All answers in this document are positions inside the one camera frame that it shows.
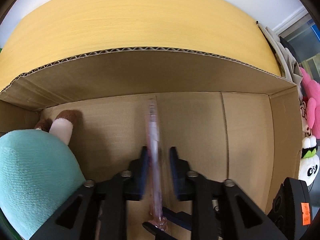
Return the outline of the pink green plush toy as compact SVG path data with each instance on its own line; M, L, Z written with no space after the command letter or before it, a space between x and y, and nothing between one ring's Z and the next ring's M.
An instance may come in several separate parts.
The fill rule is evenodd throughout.
M85 182L69 148L81 116L64 110L54 120L1 136L1 211L23 239L30 239Z

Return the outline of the pink pen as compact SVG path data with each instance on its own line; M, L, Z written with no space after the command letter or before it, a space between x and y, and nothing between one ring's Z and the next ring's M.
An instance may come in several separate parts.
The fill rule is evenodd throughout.
M159 129L155 99L148 100L146 114L147 151L149 158L150 215L159 230L167 231L167 219L163 216L161 169L159 164Z

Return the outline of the panda plush toy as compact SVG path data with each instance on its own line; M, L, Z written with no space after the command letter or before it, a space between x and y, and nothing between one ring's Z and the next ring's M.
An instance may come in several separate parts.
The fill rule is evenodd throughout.
M306 185L310 186L319 172L318 145L316 137L308 126L306 104L304 101L300 105L300 113L302 117L303 140L298 179L305 181Z

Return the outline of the grey cloth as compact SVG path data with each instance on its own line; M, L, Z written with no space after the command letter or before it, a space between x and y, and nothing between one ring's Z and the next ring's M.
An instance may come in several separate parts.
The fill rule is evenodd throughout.
M280 42L280 37L276 35L269 27L265 27L257 22L257 25L263 35L266 37L271 48L275 51L276 59L280 64L281 72L284 74L285 79L295 83L300 88L302 81L302 74L296 58L292 55L289 48L284 47Z

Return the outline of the brown cardboard box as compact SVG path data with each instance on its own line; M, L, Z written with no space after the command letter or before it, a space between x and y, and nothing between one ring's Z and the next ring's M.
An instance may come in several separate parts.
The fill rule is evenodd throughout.
M80 111L69 148L85 182L110 180L140 158L149 99L157 105L163 207L191 214L191 202L174 193L171 147L207 179L234 181L265 215L284 180L297 179L297 86L253 64L164 47L1 52L1 136ZM127 202L126 239L155 239L142 226L150 220L148 158L143 198Z

